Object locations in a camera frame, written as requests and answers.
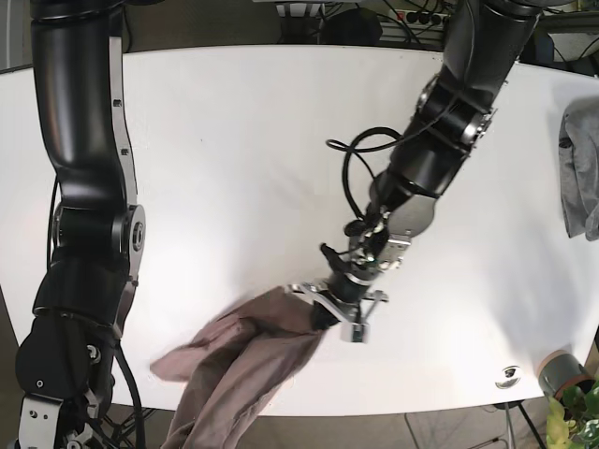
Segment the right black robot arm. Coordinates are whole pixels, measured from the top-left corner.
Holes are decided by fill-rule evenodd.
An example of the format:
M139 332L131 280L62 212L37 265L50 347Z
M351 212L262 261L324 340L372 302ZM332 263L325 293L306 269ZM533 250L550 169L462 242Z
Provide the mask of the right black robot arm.
M124 111L121 1L35 1L37 110L55 172L47 271L16 354L24 396L17 448L114 448L102 428L119 368L144 447L124 322L139 284L146 230Z

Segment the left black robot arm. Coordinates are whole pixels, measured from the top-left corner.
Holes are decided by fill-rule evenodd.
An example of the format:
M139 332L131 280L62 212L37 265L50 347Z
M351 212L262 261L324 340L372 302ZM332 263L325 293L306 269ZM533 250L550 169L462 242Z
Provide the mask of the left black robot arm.
M436 201L458 174L494 114L493 103L512 66L533 34L548 1L460 1L451 15L440 71L421 92L405 131L370 128L350 144L330 139L330 148L344 154L342 184L355 214L345 226L348 249L337 252L322 245L331 269L323 282L305 283L293 292L312 303L315 331L348 326L352 342L363 342L370 314L364 300L383 301L373 291L376 279L399 267L412 240L434 218ZM370 202L357 205L349 186L353 157L368 149L361 142L374 136L391 139L385 170L373 177Z

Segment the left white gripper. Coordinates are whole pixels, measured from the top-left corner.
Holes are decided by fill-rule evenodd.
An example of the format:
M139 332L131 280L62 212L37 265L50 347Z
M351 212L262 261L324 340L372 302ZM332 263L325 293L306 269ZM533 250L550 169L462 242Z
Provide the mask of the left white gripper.
M352 343L366 343L370 336L369 319L381 303L388 303L388 295L381 290L367 292L356 303L343 302L330 291L325 281L291 283L287 293L312 305L310 324L312 330L341 327L341 337Z

